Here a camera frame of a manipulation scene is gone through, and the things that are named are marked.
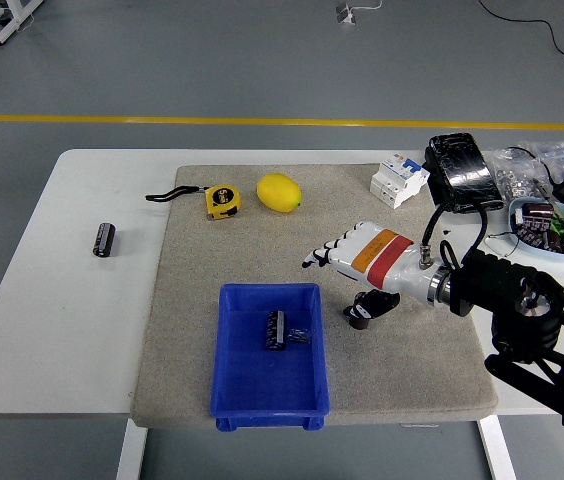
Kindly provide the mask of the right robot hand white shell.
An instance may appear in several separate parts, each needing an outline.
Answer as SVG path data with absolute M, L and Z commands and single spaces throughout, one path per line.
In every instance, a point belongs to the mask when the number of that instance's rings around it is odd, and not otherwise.
M 437 304 L 435 275 L 443 271 L 441 262 L 423 263 L 419 245 L 373 222 L 360 222 L 313 250 L 302 266 L 313 264 L 329 266 L 369 287 L 343 310 L 349 325 L 358 330 L 397 307 L 403 295 L 430 306 Z

